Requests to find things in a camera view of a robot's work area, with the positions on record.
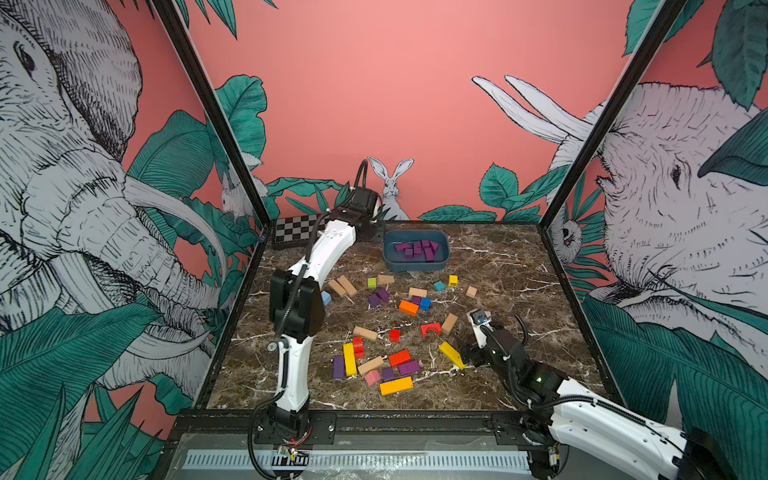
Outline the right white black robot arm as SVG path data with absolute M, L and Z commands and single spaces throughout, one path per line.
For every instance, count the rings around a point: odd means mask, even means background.
M 466 317 L 476 340 L 469 360 L 499 376 L 522 409 L 517 422 L 530 443 L 574 447 L 634 479 L 735 478 L 712 435 L 642 417 L 532 359 L 528 339 L 516 338 L 481 308 Z

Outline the teal plastic storage bin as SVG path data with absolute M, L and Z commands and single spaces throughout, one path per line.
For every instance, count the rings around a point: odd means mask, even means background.
M 424 239 L 440 245 L 432 263 L 423 255 L 421 241 Z M 387 267 L 395 272 L 431 272 L 444 269 L 451 251 L 448 237 L 439 230 L 391 230 L 384 235 L 382 256 Z

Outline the purple bricks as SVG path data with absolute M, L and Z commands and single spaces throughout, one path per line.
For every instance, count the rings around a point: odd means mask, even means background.
M 371 308 L 379 308 L 390 301 L 390 293 L 385 287 L 378 288 L 367 297 Z

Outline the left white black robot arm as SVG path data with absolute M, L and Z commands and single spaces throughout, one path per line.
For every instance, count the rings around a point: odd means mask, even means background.
M 309 436 L 308 368 L 314 337 L 326 318 L 322 286 L 341 256 L 375 231 L 380 196 L 367 187 L 361 161 L 346 199 L 317 216 L 301 259 L 270 278 L 269 318 L 279 354 L 276 394 L 252 412 L 248 440 L 273 445 Z

